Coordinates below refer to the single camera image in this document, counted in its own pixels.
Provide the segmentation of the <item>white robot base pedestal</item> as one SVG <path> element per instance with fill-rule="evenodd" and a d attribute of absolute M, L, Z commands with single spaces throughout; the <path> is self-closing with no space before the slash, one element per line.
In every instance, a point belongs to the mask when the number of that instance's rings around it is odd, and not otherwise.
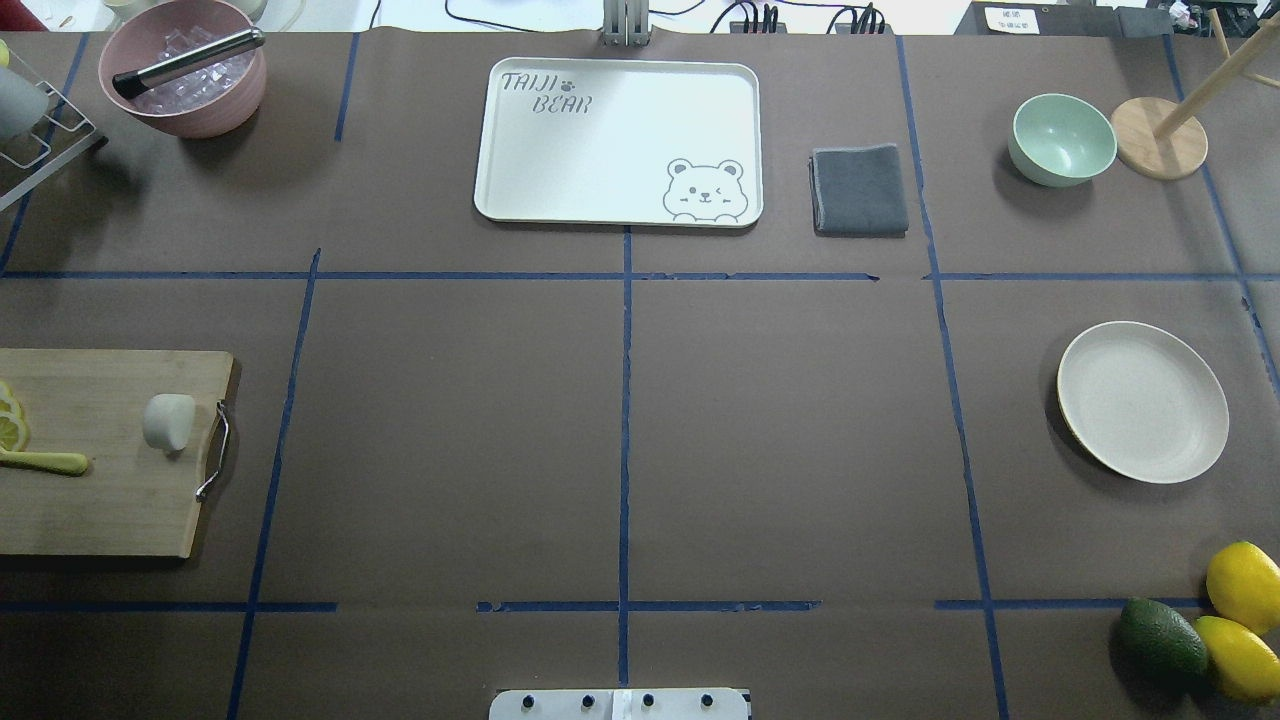
<path fill-rule="evenodd" d="M 512 689 L 489 719 L 751 719 L 750 694 L 728 687 Z"/>

